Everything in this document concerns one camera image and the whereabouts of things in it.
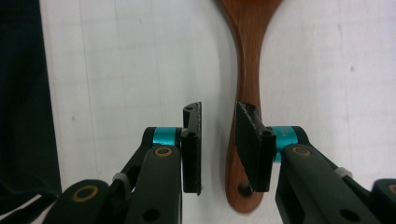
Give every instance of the black fabric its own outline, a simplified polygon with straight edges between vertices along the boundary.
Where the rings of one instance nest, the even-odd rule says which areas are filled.
[[[39,1],[0,0],[0,214],[61,192]]]

